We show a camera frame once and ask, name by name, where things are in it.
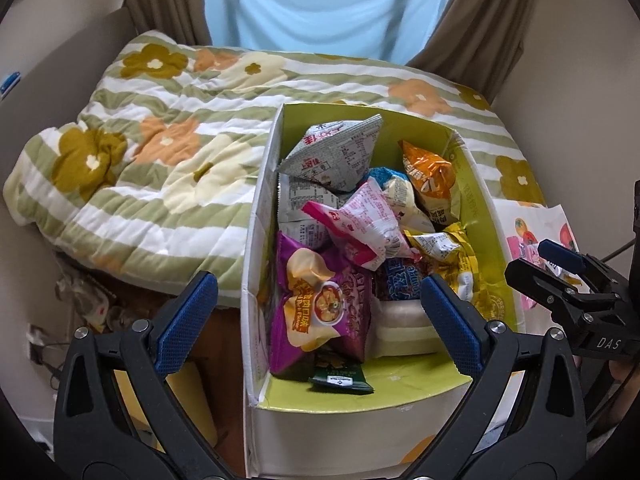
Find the das logo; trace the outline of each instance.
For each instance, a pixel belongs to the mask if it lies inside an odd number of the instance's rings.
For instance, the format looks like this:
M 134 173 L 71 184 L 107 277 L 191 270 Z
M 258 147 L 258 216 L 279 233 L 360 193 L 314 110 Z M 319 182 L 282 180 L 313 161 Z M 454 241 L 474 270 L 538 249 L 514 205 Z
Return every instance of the das logo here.
M 610 339 L 607 337 L 603 337 L 600 341 L 598 341 L 596 348 L 609 348 L 611 350 L 617 350 L 620 346 L 620 343 L 622 343 L 622 339 Z

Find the bed frame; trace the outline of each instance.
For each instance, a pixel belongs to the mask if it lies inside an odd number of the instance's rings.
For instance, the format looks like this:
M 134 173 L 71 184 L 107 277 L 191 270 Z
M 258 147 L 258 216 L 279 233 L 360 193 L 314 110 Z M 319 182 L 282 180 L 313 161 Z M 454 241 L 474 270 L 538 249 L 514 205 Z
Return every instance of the bed frame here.
M 0 101 L 0 182 L 27 140 L 76 120 L 104 70 L 136 34 L 126 8 L 99 18 L 52 51 Z

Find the screw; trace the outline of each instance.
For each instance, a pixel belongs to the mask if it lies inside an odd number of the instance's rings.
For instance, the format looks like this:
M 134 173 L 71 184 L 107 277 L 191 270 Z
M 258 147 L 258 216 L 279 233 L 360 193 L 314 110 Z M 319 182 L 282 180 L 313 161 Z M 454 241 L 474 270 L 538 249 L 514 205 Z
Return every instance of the screw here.
M 81 326 L 76 329 L 74 332 L 74 337 L 76 339 L 83 339 L 89 335 L 89 329 L 85 326 Z
M 564 339 L 564 332 L 559 328 L 552 328 L 549 330 L 549 335 L 556 341 L 562 341 L 562 339 Z
M 131 325 L 133 332 L 144 332 L 147 328 L 149 328 L 149 322 L 146 319 L 137 319 Z
M 489 330 L 495 334 L 501 334 L 507 330 L 507 326 L 501 321 L 494 320 L 489 322 Z

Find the floral quilt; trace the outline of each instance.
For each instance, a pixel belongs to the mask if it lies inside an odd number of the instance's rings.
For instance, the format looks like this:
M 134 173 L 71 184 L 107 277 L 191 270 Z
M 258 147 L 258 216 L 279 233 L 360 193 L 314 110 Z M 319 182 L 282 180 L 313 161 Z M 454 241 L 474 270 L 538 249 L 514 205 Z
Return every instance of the floral quilt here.
M 239 304 L 262 153 L 281 104 L 370 105 L 455 129 L 495 198 L 543 203 L 486 100 L 434 75 L 321 54 L 132 40 L 75 123 L 30 139 L 4 185 L 19 224 L 35 222 L 81 263 L 178 293 L 198 270 Z

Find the blue window shade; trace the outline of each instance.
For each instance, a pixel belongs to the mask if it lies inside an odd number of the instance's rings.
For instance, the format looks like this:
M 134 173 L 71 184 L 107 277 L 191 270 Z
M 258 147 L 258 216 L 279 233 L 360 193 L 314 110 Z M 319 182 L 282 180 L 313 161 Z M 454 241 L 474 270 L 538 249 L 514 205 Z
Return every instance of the blue window shade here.
M 448 0 L 205 0 L 215 46 L 367 57 L 405 64 Z

